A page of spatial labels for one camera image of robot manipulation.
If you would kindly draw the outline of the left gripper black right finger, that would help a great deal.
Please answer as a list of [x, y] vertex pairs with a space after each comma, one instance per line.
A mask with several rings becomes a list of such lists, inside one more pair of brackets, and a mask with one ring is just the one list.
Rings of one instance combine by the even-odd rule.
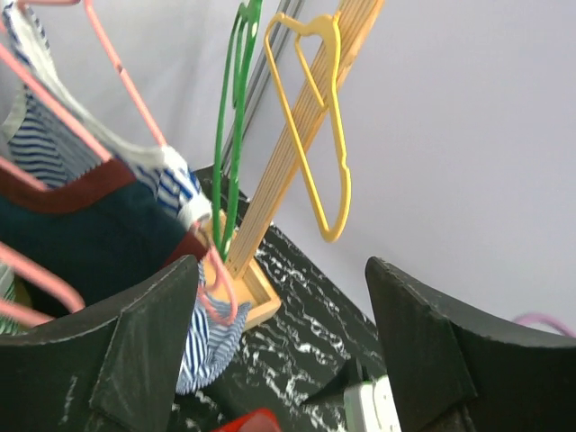
[[379, 257], [365, 265], [404, 431], [573, 431], [575, 341], [497, 318]]

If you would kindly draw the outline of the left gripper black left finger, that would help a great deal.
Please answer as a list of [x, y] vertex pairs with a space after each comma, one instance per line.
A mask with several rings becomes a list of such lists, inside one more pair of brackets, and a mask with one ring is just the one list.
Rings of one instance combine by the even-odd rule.
[[77, 313], [1, 338], [3, 431], [167, 429], [198, 283], [184, 256]]

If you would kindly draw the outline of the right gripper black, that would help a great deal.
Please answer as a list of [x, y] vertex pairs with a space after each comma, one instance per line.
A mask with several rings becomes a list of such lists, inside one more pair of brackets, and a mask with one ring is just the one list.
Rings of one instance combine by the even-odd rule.
[[357, 358], [347, 359], [336, 374], [318, 391], [301, 402], [301, 406], [341, 403], [345, 407], [377, 408], [386, 406], [384, 382], [369, 374]]

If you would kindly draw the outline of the navy maroon tank top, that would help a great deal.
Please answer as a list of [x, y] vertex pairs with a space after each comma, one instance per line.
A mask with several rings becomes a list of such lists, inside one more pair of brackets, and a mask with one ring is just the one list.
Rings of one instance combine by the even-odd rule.
[[41, 191], [1, 172], [1, 240], [57, 275], [91, 305], [131, 288], [203, 244], [112, 159]]

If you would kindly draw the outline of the blue white striped tank top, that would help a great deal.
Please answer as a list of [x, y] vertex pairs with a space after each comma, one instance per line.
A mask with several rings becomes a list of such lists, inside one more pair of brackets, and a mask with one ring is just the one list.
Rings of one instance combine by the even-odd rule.
[[[145, 148], [131, 144], [101, 124], [59, 81], [50, 45], [39, 18], [30, 7], [1, 3], [1, 19], [10, 48], [53, 96], [128, 168], [153, 194], [157, 203], [187, 229], [203, 235], [212, 216], [211, 202], [182, 156], [170, 146]], [[2, 126], [13, 162], [51, 187], [66, 185], [101, 159], [34, 92], [24, 87]], [[239, 302], [219, 253], [208, 249], [204, 263], [216, 272], [214, 283], [201, 276], [180, 366], [176, 391], [196, 392], [212, 384], [239, 349], [247, 302]]]

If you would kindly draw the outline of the green plastic hanger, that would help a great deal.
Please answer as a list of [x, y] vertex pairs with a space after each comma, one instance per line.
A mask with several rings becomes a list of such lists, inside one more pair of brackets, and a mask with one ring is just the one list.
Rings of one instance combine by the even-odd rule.
[[[225, 261], [228, 258], [232, 235], [236, 227], [239, 202], [239, 164], [242, 151], [243, 124], [246, 107], [248, 72], [253, 57], [261, 16], [262, 1], [249, 0], [238, 6], [224, 67], [220, 96], [219, 117], [217, 121], [212, 170], [212, 240]], [[221, 178], [222, 178], [222, 142], [226, 110], [234, 112], [232, 124], [232, 148], [227, 199], [227, 219], [224, 226], [220, 223]]]

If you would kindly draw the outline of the yellow plastic hanger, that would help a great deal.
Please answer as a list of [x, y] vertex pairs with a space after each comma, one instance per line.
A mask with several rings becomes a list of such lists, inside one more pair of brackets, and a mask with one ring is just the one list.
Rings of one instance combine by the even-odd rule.
[[[321, 14], [308, 23], [302, 23], [295, 20], [291, 16], [286, 15], [285, 13], [276, 13], [269, 22], [265, 30], [264, 37], [267, 64], [271, 72], [272, 79], [274, 80], [279, 103], [283, 110], [283, 117], [292, 137], [292, 146], [295, 151], [296, 161], [298, 162], [298, 166], [301, 169], [304, 183], [310, 197], [310, 203], [312, 205], [312, 209], [314, 210], [315, 218], [319, 227], [319, 233], [327, 242], [334, 242], [340, 237], [347, 222], [352, 193], [351, 175], [347, 166], [345, 134], [343, 131], [338, 103], [337, 77], [341, 53], [341, 38], [340, 30], [338, 28], [338, 18], [339, 15], [337, 13], [334, 15]], [[284, 93], [280, 74], [275, 63], [274, 54], [271, 51], [269, 33], [277, 23], [280, 23], [281, 25], [296, 33], [296, 38], [294, 41], [295, 50], [301, 63], [304, 75], [319, 107], [329, 112], [341, 187], [338, 215], [335, 224], [332, 227], [329, 226], [326, 219], [326, 215], [310, 171], [309, 163], [306, 158], [306, 151], [303, 148], [302, 140], [293, 118], [292, 110]], [[310, 37], [313, 35], [319, 36], [322, 39], [325, 47], [327, 62], [325, 78], [328, 80], [328, 90], [326, 94], [322, 94], [320, 92], [316, 81], [312, 76], [306, 58], [303, 55], [300, 44], [302, 37]]]

